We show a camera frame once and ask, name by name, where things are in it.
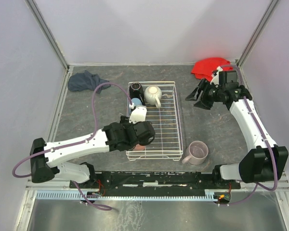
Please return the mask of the black mug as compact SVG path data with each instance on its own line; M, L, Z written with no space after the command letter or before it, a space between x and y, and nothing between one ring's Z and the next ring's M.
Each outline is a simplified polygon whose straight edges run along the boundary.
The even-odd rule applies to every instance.
M139 82L131 83L129 87L130 98L137 98L141 101L142 105L145 106L144 89Z

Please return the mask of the pink plastic cup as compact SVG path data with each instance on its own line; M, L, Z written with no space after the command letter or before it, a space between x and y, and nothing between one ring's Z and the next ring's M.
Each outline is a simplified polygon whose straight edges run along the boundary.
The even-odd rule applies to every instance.
M143 151L145 150L145 146L142 146L142 145L139 145L137 144L134 148L133 148L133 151Z

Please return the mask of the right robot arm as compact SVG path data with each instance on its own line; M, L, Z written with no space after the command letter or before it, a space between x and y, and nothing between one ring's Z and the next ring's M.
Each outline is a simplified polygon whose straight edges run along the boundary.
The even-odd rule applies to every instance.
M222 103L236 119L245 138L248 153L238 164L216 166L215 175L222 180L237 180L262 186L264 182L277 187L284 171L289 152L272 139L261 122L252 95L239 83L239 71L224 71L218 67L211 81L200 80L196 88L186 97L194 101L195 107L209 110L214 103Z

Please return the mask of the blue plastic cup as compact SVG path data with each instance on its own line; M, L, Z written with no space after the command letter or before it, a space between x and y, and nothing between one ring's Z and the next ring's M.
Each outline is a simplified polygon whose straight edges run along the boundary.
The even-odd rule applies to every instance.
M132 98L132 103L134 104L134 106L142 106L142 101L139 98Z

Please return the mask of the lilac ceramic mug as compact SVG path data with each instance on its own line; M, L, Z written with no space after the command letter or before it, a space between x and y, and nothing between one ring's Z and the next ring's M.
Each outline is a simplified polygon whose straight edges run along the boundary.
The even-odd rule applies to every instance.
M182 163L201 165L209 154L207 145L202 141L193 141L189 144L182 159Z

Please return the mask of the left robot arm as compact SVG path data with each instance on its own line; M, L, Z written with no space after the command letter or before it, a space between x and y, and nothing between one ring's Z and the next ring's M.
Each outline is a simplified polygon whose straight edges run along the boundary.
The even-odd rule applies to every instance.
M130 123L128 117L122 116L120 122L113 122L95 134L61 142L35 139L30 152L31 181L44 183L55 178L79 184L96 181L93 165L77 165L70 160L89 154L129 151L136 145L147 146L154 140L155 134L151 122Z

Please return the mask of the cream ceramic mug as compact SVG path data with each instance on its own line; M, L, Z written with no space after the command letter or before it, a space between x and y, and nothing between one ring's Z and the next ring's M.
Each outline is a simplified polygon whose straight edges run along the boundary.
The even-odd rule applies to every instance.
M144 99L149 105L155 105L156 108L161 108L162 92L156 85L148 86L144 91Z

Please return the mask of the white wire dish rack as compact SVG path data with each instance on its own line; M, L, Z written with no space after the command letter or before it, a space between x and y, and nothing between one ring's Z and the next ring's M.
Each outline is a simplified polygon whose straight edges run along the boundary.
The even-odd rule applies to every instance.
M183 140L180 124L176 84L174 81L147 81L139 83L143 90L150 86L161 90L161 108L146 104L146 120L152 123L155 139L141 151L127 151L128 160L173 160L183 155Z

